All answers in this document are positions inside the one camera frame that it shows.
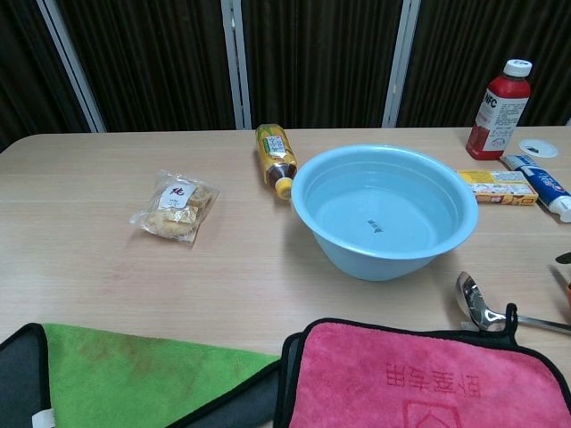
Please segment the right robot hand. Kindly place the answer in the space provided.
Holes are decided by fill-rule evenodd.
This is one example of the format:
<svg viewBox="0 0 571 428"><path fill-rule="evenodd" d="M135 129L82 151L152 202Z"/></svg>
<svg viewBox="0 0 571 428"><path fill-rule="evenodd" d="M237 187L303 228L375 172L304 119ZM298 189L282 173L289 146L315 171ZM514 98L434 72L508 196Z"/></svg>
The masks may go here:
<svg viewBox="0 0 571 428"><path fill-rule="evenodd" d="M570 252L563 253L558 255L555 258L555 263L560 266L570 266ZM563 274L559 271L559 269L552 265L550 266L550 272L558 282L560 288L562 289L563 293L567 298L567 305L570 306L570 281L567 280Z"/></svg>

